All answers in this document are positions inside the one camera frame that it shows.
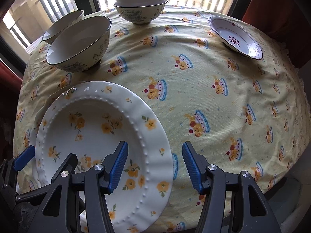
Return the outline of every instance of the patterned tablecloth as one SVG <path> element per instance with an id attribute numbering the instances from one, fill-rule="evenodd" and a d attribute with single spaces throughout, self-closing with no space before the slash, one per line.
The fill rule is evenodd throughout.
<path id="1" fill-rule="evenodd" d="M 114 9 L 93 15 L 112 20 L 110 44 L 97 69 L 67 73 L 49 66 L 45 42 L 31 55 L 18 102 L 14 155 L 28 146 L 35 115 L 57 90 L 92 80 L 129 88 L 159 118 L 174 161 L 169 202 L 148 232 L 197 225 L 205 197 L 192 188 L 181 154 L 185 141 L 224 171 L 248 170 L 263 192 L 301 156 L 311 134 L 303 84 L 284 47 L 264 33 L 228 16 L 179 6 L 166 6 L 144 26 L 123 20 Z M 263 59 L 224 47 L 208 25 L 211 15 L 244 27 L 260 44 Z M 18 183 L 23 192 L 38 187 L 29 165 Z M 225 216 L 230 202 L 227 197 Z"/>

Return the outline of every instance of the large white plate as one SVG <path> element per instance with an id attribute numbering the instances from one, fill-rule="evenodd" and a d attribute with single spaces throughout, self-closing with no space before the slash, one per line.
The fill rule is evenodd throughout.
<path id="1" fill-rule="evenodd" d="M 224 44 L 229 48 L 252 59 L 262 59 L 262 50 L 259 44 L 241 26 L 218 16 L 211 16 L 208 22 L 212 30 L 224 40 Z"/>
<path id="2" fill-rule="evenodd" d="M 130 90 L 109 82 L 72 87 L 48 108 L 36 140 L 36 166 L 47 185 L 69 153 L 78 157 L 76 172 L 88 170 L 114 152 L 121 140 L 129 146 L 118 187 L 106 195 L 116 232 L 141 232 L 165 208 L 173 182 L 169 142 L 147 104 Z M 85 224 L 82 215 L 82 231 Z"/>

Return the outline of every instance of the white plate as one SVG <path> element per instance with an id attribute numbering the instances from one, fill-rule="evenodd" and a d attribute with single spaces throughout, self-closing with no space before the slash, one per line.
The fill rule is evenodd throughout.
<path id="1" fill-rule="evenodd" d="M 47 185 L 69 153 L 76 172 L 111 154 L 121 140 L 129 146 L 118 187 L 106 195 L 116 232 L 141 232 L 165 208 L 173 183 L 173 161 L 165 131 L 147 104 L 130 90 L 109 82 L 76 85 L 46 111 L 36 141 L 36 166 Z M 82 216 L 82 230 L 86 226 Z"/>
<path id="2" fill-rule="evenodd" d="M 257 41 L 238 24 L 218 16 L 208 19 L 209 25 L 224 43 L 252 59 L 261 60 L 262 50 Z"/>

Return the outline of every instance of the silver bolt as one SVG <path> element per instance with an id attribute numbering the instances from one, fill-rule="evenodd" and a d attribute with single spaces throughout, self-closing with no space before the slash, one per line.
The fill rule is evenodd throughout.
<path id="1" fill-rule="evenodd" d="M 62 177 L 67 177 L 68 174 L 69 174 L 68 171 L 63 171 L 60 175 L 61 175 Z"/>
<path id="2" fill-rule="evenodd" d="M 217 169 L 217 166 L 210 164 L 208 165 L 208 169 L 210 169 L 211 171 L 215 171 Z"/>
<path id="3" fill-rule="evenodd" d="M 103 169 L 103 165 L 102 164 L 97 164 L 97 165 L 94 166 L 94 169 L 99 171 L 99 170 Z"/>
<path id="4" fill-rule="evenodd" d="M 250 174 L 249 174 L 248 171 L 242 171 L 242 175 L 243 175 L 244 177 L 249 177 L 249 176 L 250 176 Z"/>

